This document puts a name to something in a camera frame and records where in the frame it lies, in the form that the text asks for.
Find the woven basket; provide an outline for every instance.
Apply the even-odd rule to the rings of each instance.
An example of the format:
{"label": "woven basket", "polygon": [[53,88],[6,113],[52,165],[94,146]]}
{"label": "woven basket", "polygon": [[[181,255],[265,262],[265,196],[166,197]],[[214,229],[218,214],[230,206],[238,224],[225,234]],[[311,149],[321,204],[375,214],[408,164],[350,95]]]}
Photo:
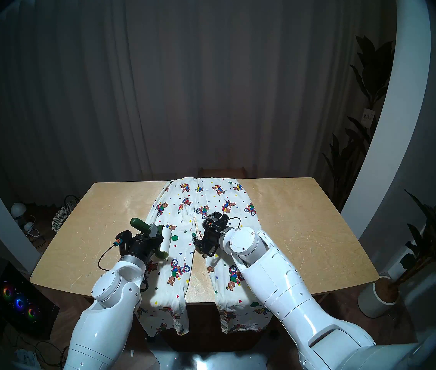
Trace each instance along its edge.
{"label": "woven basket", "polygon": [[[67,203],[67,198],[73,197],[74,200],[69,201]],[[79,198],[77,198],[74,195],[67,195],[64,199],[64,206],[61,207],[57,213],[54,216],[54,219],[52,220],[52,230],[54,232],[58,232],[61,226],[64,224],[64,221],[66,221],[67,217],[71,214],[72,210],[76,208],[77,203],[79,203]]]}

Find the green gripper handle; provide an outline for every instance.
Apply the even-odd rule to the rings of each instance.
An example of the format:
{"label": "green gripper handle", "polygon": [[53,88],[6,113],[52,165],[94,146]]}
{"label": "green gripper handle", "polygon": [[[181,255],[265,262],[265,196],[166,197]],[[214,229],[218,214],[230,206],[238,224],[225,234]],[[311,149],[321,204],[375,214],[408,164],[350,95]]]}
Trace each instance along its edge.
{"label": "green gripper handle", "polygon": [[142,234],[149,234],[151,232],[151,227],[144,221],[138,218],[131,219],[131,227],[137,229]]}

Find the black cable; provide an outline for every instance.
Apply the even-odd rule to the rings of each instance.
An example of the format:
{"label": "black cable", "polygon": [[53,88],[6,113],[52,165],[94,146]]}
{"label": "black cable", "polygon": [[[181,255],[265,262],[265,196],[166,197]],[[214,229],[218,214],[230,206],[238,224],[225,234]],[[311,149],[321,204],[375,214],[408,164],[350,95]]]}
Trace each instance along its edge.
{"label": "black cable", "polygon": [[110,250],[110,249],[112,249],[113,247],[115,247],[115,244],[113,244],[110,248],[108,248],[103,254],[102,254],[102,256],[100,257],[100,259],[98,260],[98,268],[100,268],[101,270],[104,270],[105,272],[108,272],[110,269],[103,269],[101,266],[100,266],[100,261],[102,260],[102,258],[103,258],[103,256],[105,256],[105,254]]}
{"label": "black cable", "polygon": [[237,228],[240,227],[240,224],[242,223],[242,220],[240,220],[240,217],[232,217],[232,218],[229,218],[229,219],[226,219],[226,220],[224,220],[224,219],[222,219],[222,220],[218,220],[215,224],[219,224],[219,223],[221,223],[222,221],[229,222],[230,220],[233,220],[233,219],[239,219],[239,225],[237,226]]}
{"label": "black cable", "polygon": [[[6,336],[7,340],[8,340],[8,341],[11,343],[11,345],[12,345],[12,341],[9,339],[9,336],[8,336],[7,334],[5,334],[5,336]],[[20,338],[20,339],[21,339],[21,340],[22,340],[26,345],[32,346],[32,347],[35,349],[35,354],[36,354],[36,357],[37,357],[37,359],[38,359],[39,361],[42,361],[44,364],[46,364],[46,365],[48,365],[48,366],[55,366],[55,367],[57,367],[57,364],[51,364],[51,363],[48,363],[48,362],[45,360],[45,357],[43,356],[42,352],[40,351],[40,349],[38,349],[38,345],[39,345],[40,343],[48,343],[49,345],[55,347],[55,348],[58,350],[58,352],[60,353],[61,351],[60,351],[60,349],[59,349],[57,346],[55,346],[53,343],[51,343],[51,342],[49,342],[49,341],[39,341],[39,342],[37,342],[35,345],[33,345],[32,343],[29,343],[28,341],[26,341],[26,340],[23,338],[23,336],[20,335],[20,334],[18,333],[18,335],[16,336],[16,342],[15,342],[14,345],[12,345],[12,347],[19,347],[19,346],[18,346],[19,338]]]}
{"label": "black cable", "polygon": [[46,364],[46,365],[48,365],[48,366],[55,366],[55,367],[57,367],[57,364],[56,364],[56,363],[54,363],[54,364],[49,364],[49,363],[45,360],[45,357],[43,357],[43,355],[42,355],[40,349],[38,349],[38,345],[41,344],[41,343],[48,343],[49,345],[52,345],[52,346],[55,347],[55,348],[57,349],[57,351],[58,351],[59,353],[61,353],[61,354],[62,354],[62,351],[61,351],[57,346],[55,346],[53,343],[51,343],[51,342],[49,342],[49,341],[39,341],[39,342],[37,342],[35,345],[33,345],[33,347],[35,348],[35,352],[38,351],[38,354],[40,354],[41,359],[42,359],[42,361],[43,361],[44,364]]}
{"label": "black cable", "polygon": [[63,366],[62,366],[62,359],[64,358],[64,353],[66,352],[67,348],[69,348],[69,345],[67,345],[61,352],[61,359],[59,361],[59,369],[62,370]]}

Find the power cord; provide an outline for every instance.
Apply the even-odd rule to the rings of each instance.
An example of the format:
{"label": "power cord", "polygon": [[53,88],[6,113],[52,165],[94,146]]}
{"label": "power cord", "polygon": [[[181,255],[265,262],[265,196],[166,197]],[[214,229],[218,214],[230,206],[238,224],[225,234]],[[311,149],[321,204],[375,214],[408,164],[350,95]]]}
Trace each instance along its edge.
{"label": "power cord", "polygon": [[40,237],[40,231],[38,229],[33,228],[34,224],[36,223],[36,217],[33,215],[30,215],[34,220],[33,220],[33,224],[31,224],[31,227],[25,231],[26,232],[26,237],[31,236],[34,239],[37,239],[38,237]]}
{"label": "power cord", "polygon": [[239,219],[239,225],[237,226],[237,228],[240,227],[240,224],[242,223],[242,220],[240,220],[240,217],[233,217],[233,218],[229,218],[227,220],[223,220],[223,219],[218,220],[215,224],[220,224],[223,221],[229,222],[230,220],[233,220],[233,219]]}
{"label": "power cord", "polygon": [[120,244],[122,244],[122,239],[117,239],[115,240],[115,242],[110,246],[110,248],[108,248],[105,252],[103,252],[103,254],[101,255],[100,259],[98,260],[98,268],[100,268],[101,270],[104,270],[105,272],[108,272],[110,269],[104,269],[100,266],[100,261],[102,260],[103,256],[105,256],[105,254],[112,249],[113,247],[118,247]]}
{"label": "power cord", "polygon": [[110,249],[112,249],[113,247],[115,247],[115,243],[113,243],[113,245],[110,246],[110,248],[108,248],[105,252],[103,252],[102,256],[101,256],[100,259],[98,260],[98,268],[100,268],[101,270],[104,270],[105,272],[108,272],[110,269],[102,268],[102,267],[100,266],[100,261],[102,260],[103,256],[105,256],[105,254],[106,254]]}
{"label": "power cord", "polygon": [[66,357],[64,357],[64,353],[66,352],[66,350],[69,348],[69,345],[67,345],[63,350],[62,350],[62,352],[61,352],[61,359],[60,359],[60,361],[59,361],[59,369],[63,369],[64,368],[64,364],[65,364],[65,362],[67,361],[67,358]]}
{"label": "power cord", "polygon": [[32,343],[29,343],[28,341],[26,341],[23,338],[23,336],[18,333],[18,335],[16,336],[16,342],[14,344],[12,344],[12,341],[9,338],[9,336],[6,333],[4,333],[4,335],[6,336],[7,340],[9,341],[9,343],[11,344],[11,346],[13,348],[16,348],[16,347],[22,348],[22,347],[18,346],[18,341],[19,341],[19,339],[21,339],[26,345],[32,346],[34,348],[36,357],[38,358],[39,361],[42,361],[44,364],[46,364],[48,366],[55,366],[55,367],[57,367],[57,366],[59,366],[59,364],[57,364],[57,363],[55,363],[55,364],[48,363],[45,360],[45,357],[43,356],[43,354],[40,351],[40,349],[38,349],[38,345],[39,344],[41,344],[41,343],[48,343],[49,345],[53,346],[61,354],[61,361],[60,362],[62,363],[62,356],[64,355],[63,352],[57,346],[55,346],[53,343],[51,343],[49,341],[39,341],[35,345],[33,345]]}

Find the cable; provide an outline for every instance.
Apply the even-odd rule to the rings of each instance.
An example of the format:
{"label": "cable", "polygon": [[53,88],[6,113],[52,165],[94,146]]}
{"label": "cable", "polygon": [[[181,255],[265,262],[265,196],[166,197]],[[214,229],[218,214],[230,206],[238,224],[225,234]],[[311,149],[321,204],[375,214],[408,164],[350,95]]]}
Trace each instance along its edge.
{"label": "cable", "polygon": [[39,345],[39,344],[41,344],[41,343],[48,343],[49,345],[55,347],[55,349],[57,349],[57,351],[58,351],[59,353],[61,353],[60,349],[59,349],[57,346],[55,346],[53,343],[51,343],[51,342],[49,342],[49,341],[39,341],[39,342],[37,342],[35,345],[33,345],[32,343],[29,343],[28,341],[26,341],[26,340],[23,338],[23,336],[20,335],[20,334],[18,333],[18,335],[16,336],[16,342],[15,342],[14,345],[13,345],[11,339],[9,338],[9,336],[8,336],[6,333],[4,333],[4,335],[6,336],[7,340],[9,341],[9,343],[11,344],[12,347],[20,347],[20,346],[18,346],[18,341],[19,341],[19,338],[20,338],[20,339],[21,339],[21,340],[22,340],[26,345],[32,346],[32,347],[34,348],[34,350],[35,350],[35,354],[36,354],[36,357],[38,358],[39,361],[42,361],[44,364],[46,364],[46,365],[48,365],[48,366],[55,366],[55,367],[57,367],[58,364],[51,364],[51,363],[48,363],[48,362],[45,360],[45,357],[43,356],[43,354],[42,354],[42,352],[40,351],[40,349],[38,349],[38,345]]}
{"label": "cable", "polygon": [[49,342],[49,341],[40,341],[40,342],[37,342],[36,345],[34,346],[35,351],[38,351],[38,353],[41,355],[44,364],[46,364],[46,365],[48,365],[48,366],[55,366],[55,367],[57,367],[57,364],[56,364],[56,363],[55,363],[55,364],[49,364],[49,363],[45,360],[45,358],[43,357],[42,353],[40,352],[40,349],[38,349],[38,345],[41,344],[41,343],[48,343],[49,345],[55,347],[55,348],[57,349],[57,351],[58,351],[61,355],[62,355],[62,351],[61,351],[57,346],[55,346],[53,343],[51,343],[51,342]]}
{"label": "cable", "polygon": [[63,350],[62,350],[62,352],[61,352],[61,359],[60,359],[60,361],[59,361],[59,369],[61,369],[62,370],[62,368],[63,368],[63,364],[62,364],[62,359],[64,358],[64,353],[66,352],[66,350],[69,348],[69,345],[67,345]]}
{"label": "cable", "polygon": [[[36,223],[36,217],[33,215],[30,215],[34,220],[33,220],[33,224],[31,224],[31,227],[26,231],[26,236],[31,236],[32,238],[37,239],[38,237],[40,237],[40,231],[38,229],[33,228],[34,224]],[[35,230],[37,235],[35,236],[34,234],[31,233],[31,231]]]}
{"label": "cable", "polygon": [[222,219],[222,220],[218,220],[215,224],[219,224],[219,223],[221,223],[222,221],[229,222],[230,220],[233,220],[233,219],[239,219],[239,225],[237,226],[237,228],[240,227],[240,224],[242,223],[242,220],[240,220],[240,217],[232,217],[232,218],[229,218],[229,219],[227,219],[227,220],[224,220],[224,219]]}
{"label": "cable", "polygon": [[100,261],[102,260],[102,258],[103,258],[103,256],[105,256],[105,254],[110,250],[110,249],[112,249],[113,247],[115,247],[115,243],[110,247],[110,248],[108,248],[103,254],[102,254],[102,256],[100,257],[100,259],[98,260],[98,268],[100,268],[101,270],[104,270],[105,272],[108,272],[110,269],[103,269],[101,266],[100,266]]}

